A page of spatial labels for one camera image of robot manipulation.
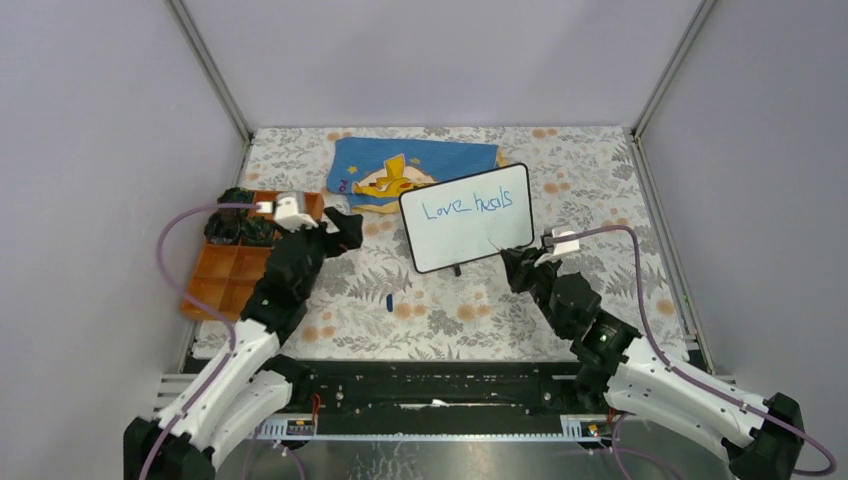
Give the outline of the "black framed whiteboard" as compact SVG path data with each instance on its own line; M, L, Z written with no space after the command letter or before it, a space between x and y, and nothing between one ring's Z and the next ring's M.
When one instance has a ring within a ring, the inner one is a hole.
M498 254L488 242L521 248L534 241L528 167L523 163L400 195L414 270L426 274Z

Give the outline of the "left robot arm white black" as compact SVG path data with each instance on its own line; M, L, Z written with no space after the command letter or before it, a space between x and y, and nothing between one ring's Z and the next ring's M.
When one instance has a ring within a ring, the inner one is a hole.
M363 217L324 209L277 220L283 234L228 342L193 382L153 417L137 417L123 436L126 479L212 479L229 454L273 413L309 401L309 369L280 354L307 313L324 262L361 247Z

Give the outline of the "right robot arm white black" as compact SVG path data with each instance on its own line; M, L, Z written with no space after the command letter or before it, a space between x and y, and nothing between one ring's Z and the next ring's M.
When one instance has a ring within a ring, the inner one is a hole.
M559 274L537 248L506 249L508 285L528 293L581 364L573 396L657 423L724 461L737 479L789 479L804 445L799 404L745 392L679 359L662 358L647 335L601 306L579 273Z

